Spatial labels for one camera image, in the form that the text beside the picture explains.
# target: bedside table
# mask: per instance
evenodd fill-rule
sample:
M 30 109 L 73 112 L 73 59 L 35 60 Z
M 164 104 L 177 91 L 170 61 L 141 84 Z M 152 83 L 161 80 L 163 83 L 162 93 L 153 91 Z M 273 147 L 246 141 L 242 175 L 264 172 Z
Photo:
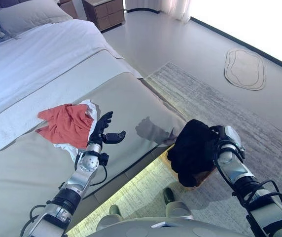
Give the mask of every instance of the bedside table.
M 125 20 L 122 0 L 82 0 L 88 21 L 100 30 L 121 24 Z

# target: gray rug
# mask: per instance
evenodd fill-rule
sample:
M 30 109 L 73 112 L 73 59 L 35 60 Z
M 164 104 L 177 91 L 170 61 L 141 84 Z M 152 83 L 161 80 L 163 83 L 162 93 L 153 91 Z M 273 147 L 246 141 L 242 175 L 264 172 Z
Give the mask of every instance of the gray rug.
M 281 131 L 172 63 L 148 76 L 146 81 L 187 120 L 198 119 L 209 126 L 233 126 L 247 149 L 245 164 L 260 181 L 275 180 L 282 192 Z M 73 228 L 69 236 L 94 232 L 98 221 L 115 203 L 124 218 L 164 216 L 162 189 L 166 186 L 172 188 L 177 200 L 187 204 L 196 220 L 253 236 L 245 210 L 231 196 L 232 190 L 217 171 L 201 187 L 186 189 L 160 159 Z

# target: headboard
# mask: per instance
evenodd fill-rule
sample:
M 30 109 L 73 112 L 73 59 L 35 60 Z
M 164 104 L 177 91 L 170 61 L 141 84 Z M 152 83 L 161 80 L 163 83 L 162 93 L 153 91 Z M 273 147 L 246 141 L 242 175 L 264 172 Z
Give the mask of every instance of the headboard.
M 28 0 L 0 0 L 0 8 L 9 7 Z M 77 18 L 72 0 L 60 0 L 60 8 L 74 19 Z

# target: black shoe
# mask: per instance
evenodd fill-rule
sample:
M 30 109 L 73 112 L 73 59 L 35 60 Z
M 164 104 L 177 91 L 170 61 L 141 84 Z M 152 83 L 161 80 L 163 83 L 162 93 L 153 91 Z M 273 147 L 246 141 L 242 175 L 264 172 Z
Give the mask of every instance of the black shoe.
M 165 188 L 163 190 L 163 197 L 166 205 L 172 201 L 175 201 L 173 191 L 170 188 Z
M 109 214 L 118 214 L 119 216 L 121 216 L 121 213 L 120 213 L 120 210 L 119 210 L 119 207 L 117 205 L 112 205 L 110 208 L 109 208 Z

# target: area rug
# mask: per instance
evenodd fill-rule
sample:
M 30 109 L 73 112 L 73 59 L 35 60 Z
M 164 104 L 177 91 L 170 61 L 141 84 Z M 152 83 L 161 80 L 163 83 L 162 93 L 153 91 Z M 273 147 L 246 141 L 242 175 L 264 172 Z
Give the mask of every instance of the area rug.
M 261 90 L 266 82 L 261 56 L 240 48 L 227 52 L 224 76 L 231 84 L 247 90 Z
M 247 149 L 245 165 L 259 181 L 275 180 L 282 192 L 280 130 L 173 63 L 167 63 L 145 80 L 187 121 L 198 119 L 209 126 L 233 126 Z M 218 171 L 212 173 L 199 188 L 188 189 L 177 182 L 164 162 L 165 155 L 162 154 L 74 227 L 69 237 L 84 237 L 94 232 L 98 221 L 108 214 L 112 204 L 119 206 L 125 219 L 165 216 L 162 189 L 166 186 L 174 191 L 176 200 L 183 201 L 191 209 L 196 220 L 253 236 L 246 211 L 231 195 L 232 190 Z M 267 188 L 272 190 L 273 187 L 268 185 Z

